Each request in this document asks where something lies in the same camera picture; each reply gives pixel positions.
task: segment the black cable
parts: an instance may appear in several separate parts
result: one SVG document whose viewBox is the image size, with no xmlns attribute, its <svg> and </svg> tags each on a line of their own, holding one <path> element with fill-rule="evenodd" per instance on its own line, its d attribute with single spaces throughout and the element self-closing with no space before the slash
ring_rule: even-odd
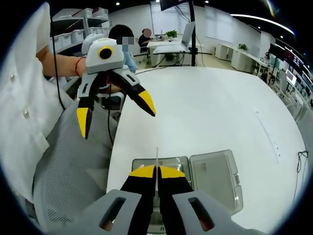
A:
<svg viewBox="0 0 313 235">
<path fill-rule="evenodd" d="M 190 23 L 189 18 L 182 12 L 182 10 L 180 9 L 179 6 L 175 6 L 175 10 L 178 12 L 178 14 L 179 14 L 184 20 L 186 20 L 188 23 Z M 202 65 L 203 65 L 203 67 L 205 67 L 205 64 L 204 64 L 204 61 L 203 61 L 202 46 L 201 46 L 200 40 L 199 40 L 199 38 L 198 38 L 197 36 L 196 36 L 196 39 L 197 39 L 197 41 L 198 41 L 198 43 L 199 43 L 199 45 L 200 45 Z"/>
<path fill-rule="evenodd" d="M 182 64 L 184 63 L 184 59 L 185 59 L 185 53 L 184 53 L 183 56 L 182 56 L 182 62 L 181 62 L 181 64 L 180 64 L 180 66 L 182 66 Z"/>
<path fill-rule="evenodd" d="M 59 85 L 59 76 L 58 76 L 58 67 L 57 67 L 57 55 L 55 52 L 55 43 L 54 43 L 54 25 L 53 25 L 53 20 L 52 16 L 50 14 L 50 20 L 51 20 L 51 34 L 52 34 L 52 45 L 53 45 L 53 56 L 54 56 L 54 68 L 55 68 L 55 79 L 57 79 L 57 88 L 58 88 L 58 97 L 59 97 L 59 102 L 62 106 L 63 111 L 65 110 L 64 104 L 61 100 L 61 94 L 60 94 L 60 85 Z"/>
<path fill-rule="evenodd" d="M 157 66 L 159 66 L 163 62 L 164 59 L 165 59 L 165 55 L 164 55 L 163 59 L 161 59 L 160 62 L 158 62 L 156 65 L 153 66 L 153 68 L 156 68 Z"/>
<path fill-rule="evenodd" d="M 304 163 L 304 169 L 303 169 L 303 175 L 302 175 L 302 184 L 303 184 L 303 179 L 304 179 L 304 172 L 305 172 L 305 166 L 309 157 L 309 153 L 307 150 L 303 151 L 303 152 L 298 152 L 298 164 L 297 164 L 297 180 L 296 180 L 296 184 L 295 184 L 295 190 L 294 190 L 294 195 L 293 195 L 293 200 L 295 199 L 295 194 L 297 192 L 297 186 L 298 186 L 298 176 L 299 173 L 301 171 L 301 166 L 302 166 L 302 161 L 301 161 L 301 157 L 304 156 L 306 158 L 305 163 Z"/>
<path fill-rule="evenodd" d="M 174 63 L 174 64 L 172 64 L 172 65 L 164 66 L 164 67 L 161 67 L 161 68 L 154 68 L 154 69 L 151 69 L 151 70 L 145 70 L 145 71 L 142 71 L 142 72 L 136 73 L 136 75 L 141 74 L 141 73 L 144 73 L 144 72 L 153 71 L 153 70 L 162 70 L 162 69 L 165 69 L 165 68 L 168 68 L 168 67 L 174 66 L 174 65 L 176 65 L 177 63 L 180 63 L 183 59 L 184 59 L 184 57 L 182 57 L 179 61 L 177 61 L 176 63 Z"/>
<path fill-rule="evenodd" d="M 111 143 L 113 146 L 114 142 L 113 142 L 113 138 L 112 138 L 111 130 L 110 130 L 111 91 L 112 91 L 112 85 L 110 84 L 110 86 L 109 86 L 109 100 L 108 100 L 109 101 L 109 103 L 108 103 L 108 132 L 109 132 L 109 137 L 110 137 L 110 140 L 111 140 Z"/>
</svg>

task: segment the hand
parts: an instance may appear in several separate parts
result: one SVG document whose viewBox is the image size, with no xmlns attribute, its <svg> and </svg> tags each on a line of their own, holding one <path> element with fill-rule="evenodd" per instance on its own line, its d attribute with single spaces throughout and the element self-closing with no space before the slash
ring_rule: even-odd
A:
<svg viewBox="0 0 313 235">
<path fill-rule="evenodd" d="M 81 58 L 77 64 L 77 74 L 81 78 L 83 76 L 83 73 L 87 71 L 86 68 L 86 58 Z"/>
</svg>

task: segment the office chair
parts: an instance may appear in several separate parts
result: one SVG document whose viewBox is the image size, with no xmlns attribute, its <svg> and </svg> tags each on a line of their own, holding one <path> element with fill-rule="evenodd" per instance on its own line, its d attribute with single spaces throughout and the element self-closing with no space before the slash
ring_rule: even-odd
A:
<svg viewBox="0 0 313 235">
<path fill-rule="evenodd" d="M 135 37 L 136 42 L 139 44 L 139 38 Z M 149 59 L 149 49 L 147 48 L 146 51 L 142 50 L 143 48 L 147 48 L 147 47 L 140 47 L 140 55 L 144 55 L 144 57 L 139 61 L 139 63 L 141 63 L 142 61 L 145 61 L 146 59 Z"/>
<path fill-rule="evenodd" d="M 78 101 L 68 107 L 46 138 L 49 148 L 34 176 L 33 202 L 44 233 L 74 223 L 80 213 L 106 193 L 117 122 L 94 104 L 88 140 L 78 125 Z"/>
<path fill-rule="evenodd" d="M 296 103 L 294 98 L 287 96 L 287 85 L 287 75 L 284 71 L 281 70 L 275 79 L 274 91 L 286 106 Z"/>
</svg>

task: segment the plastic box lid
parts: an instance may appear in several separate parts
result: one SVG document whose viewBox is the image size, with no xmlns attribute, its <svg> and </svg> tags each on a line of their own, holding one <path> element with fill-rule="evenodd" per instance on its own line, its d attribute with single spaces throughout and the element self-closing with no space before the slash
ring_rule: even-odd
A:
<svg viewBox="0 0 313 235">
<path fill-rule="evenodd" d="M 243 195 L 231 150 L 190 157 L 194 190 L 202 189 L 231 213 L 243 209 Z"/>
</svg>

